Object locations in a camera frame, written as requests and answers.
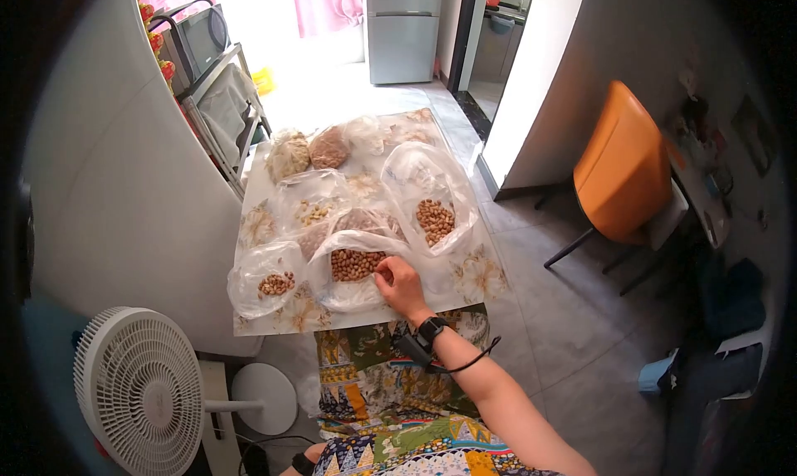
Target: fan grille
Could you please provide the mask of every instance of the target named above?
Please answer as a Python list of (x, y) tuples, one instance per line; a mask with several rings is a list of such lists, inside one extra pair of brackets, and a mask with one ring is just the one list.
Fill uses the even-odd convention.
[[(177, 474), (193, 460), (201, 436), (202, 378), (194, 351), (174, 323), (145, 310), (142, 318), (115, 326), (105, 347), (87, 360), (102, 325), (123, 310), (95, 317), (78, 346), (74, 378), (81, 411), (105, 435), (98, 438), (106, 450), (129, 470)], [(90, 402), (85, 388), (92, 389)]]

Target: patterned clothing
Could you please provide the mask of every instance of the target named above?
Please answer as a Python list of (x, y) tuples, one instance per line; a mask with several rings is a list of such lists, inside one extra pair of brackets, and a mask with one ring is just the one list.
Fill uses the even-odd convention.
[(464, 415), (401, 431), (330, 440), (313, 476), (558, 476), (523, 465), (500, 438)]
[[(489, 336), (484, 304), (439, 315), (484, 348)], [(315, 333), (324, 439), (398, 431), (452, 413), (478, 416), (449, 374), (428, 374), (398, 349), (401, 337), (417, 332), (407, 322), (393, 321)]]

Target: electric fan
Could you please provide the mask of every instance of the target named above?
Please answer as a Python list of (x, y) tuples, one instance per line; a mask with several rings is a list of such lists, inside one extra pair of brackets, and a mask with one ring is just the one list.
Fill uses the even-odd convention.
[(277, 435), (296, 418), (296, 391), (267, 364), (233, 380), (238, 401), (203, 402), (191, 342), (165, 315), (117, 306), (86, 326), (74, 364), (77, 401), (105, 451), (131, 474), (183, 474), (199, 448), (203, 413), (240, 411), (250, 427)]

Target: hand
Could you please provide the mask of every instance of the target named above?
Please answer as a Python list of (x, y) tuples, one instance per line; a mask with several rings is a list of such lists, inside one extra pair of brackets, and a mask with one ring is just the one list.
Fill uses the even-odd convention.
[(374, 272), (376, 287), (385, 301), (416, 327), (434, 317), (423, 297), (421, 278), (409, 263), (398, 256), (382, 260)]
[(321, 454), (324, 452), (324, 448), (326, 447), (327, 447), (326, 443), (316, 443), (315, 445), (304, 451), (304, 457), (307, 457), (307, 459), (311, 461), (313, 464), (317, 464), (318, 459), (321, 458)]

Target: silver refrigerator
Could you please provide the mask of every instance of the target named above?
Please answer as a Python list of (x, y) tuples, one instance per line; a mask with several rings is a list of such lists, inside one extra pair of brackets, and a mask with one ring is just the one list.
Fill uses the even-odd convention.
[(365, 0), (365, 61), (371, 83), (429, 82), (440, 0)]

